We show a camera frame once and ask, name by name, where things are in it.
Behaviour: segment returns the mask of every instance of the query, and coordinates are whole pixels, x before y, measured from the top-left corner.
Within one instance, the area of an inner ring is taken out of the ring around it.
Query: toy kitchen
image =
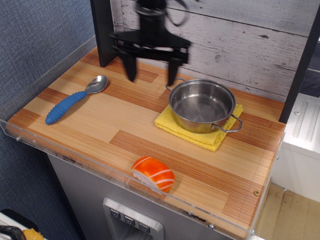
[[[1,121],[48,154],[87,240],[261,239],[320,2],[231,2],[91,0],[97,47]]]

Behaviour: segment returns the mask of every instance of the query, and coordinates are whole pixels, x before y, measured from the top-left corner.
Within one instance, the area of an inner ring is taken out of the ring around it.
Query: stainless steel pot
[[[172,116],[176,123],[193,133],[207,134],[218,129],[225,133],[238,132],[242,126],[242,120],[232,114],[236,107],[236,97],[222,84],[207,80],[193,79],[183,80],[182,83],[171,89],[169,104]],[[226,121],[233,117],[239,121],[239,127],[235,130],[225,130]]]

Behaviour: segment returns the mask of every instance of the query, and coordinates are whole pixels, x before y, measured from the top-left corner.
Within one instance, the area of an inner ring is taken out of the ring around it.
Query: screw
[[[257,196],[257,197],[260,196],[260,192],[259,192],[258,190],[255,190],[255,191],[253,192],[253,194],[254,194],[255,196]]]
[[[213,229],[215,229],[215,225],[209,224],[209,225],[208,225],[208,228],[209,228],[210,230],[213,230]]]

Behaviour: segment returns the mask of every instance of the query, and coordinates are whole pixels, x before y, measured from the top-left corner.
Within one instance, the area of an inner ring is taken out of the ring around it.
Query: orange object
[[[33,228],[23,230],[26,240],[45,240],[44,237]]]
[[[132,166],[133,176],[148,186],[169,192],[175,182],[172,170],[163,162],[151,157],[143,156]]]

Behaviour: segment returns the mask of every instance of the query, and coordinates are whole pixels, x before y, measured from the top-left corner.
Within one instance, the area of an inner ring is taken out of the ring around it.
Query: black vertical post
[[[110,0],[90,0],[90,3],[99,62],[105,67],[116,57],[113,52],[115,40],[109,36],[114,32]]]
[[[292,108],[294,107],[295,101],[297,99],[302,81],[304,80],[305,74],[307,72],[311,57],[316,49],[317,42],[320,36],[320,7],[315,15],[314,22],[306,41],[298,68],[296,70],[293,82],[291,84],[288,96],[286,98],[279,122],[287,123],[290,117]]]

